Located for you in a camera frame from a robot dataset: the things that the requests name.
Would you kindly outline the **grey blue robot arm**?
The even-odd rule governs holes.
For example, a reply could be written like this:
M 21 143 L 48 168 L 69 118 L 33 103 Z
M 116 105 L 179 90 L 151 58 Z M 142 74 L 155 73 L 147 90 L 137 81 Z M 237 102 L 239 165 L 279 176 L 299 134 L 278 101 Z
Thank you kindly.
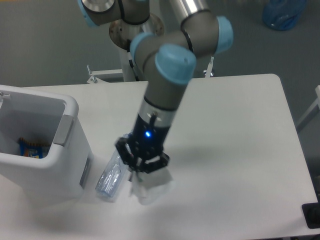
M 170 2 L 179 30 L 166 35 L 139 32 L 127 41 L 132 61 L 148 82 L 135 125 L 115 147 L 125 165 L 137 173 L 165 168 L 170 158 L 164 142 L 197 58 L 228 50 L 234 40 L 231 22 L 215 16 L 204 0 Z

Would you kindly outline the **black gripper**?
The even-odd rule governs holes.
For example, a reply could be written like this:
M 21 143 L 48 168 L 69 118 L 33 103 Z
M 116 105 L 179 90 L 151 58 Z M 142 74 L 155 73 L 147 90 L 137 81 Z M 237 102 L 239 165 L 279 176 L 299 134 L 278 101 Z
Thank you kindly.
M 156 126 L 159 121 L 152 115 L 147 121 L 138 116 L 129 137 L 120 137 L 115 143 L 122 162 L 135 172 L 150 174 L 165 168 L 170 157 L 164 153 L 164 141 L 169 127 Z

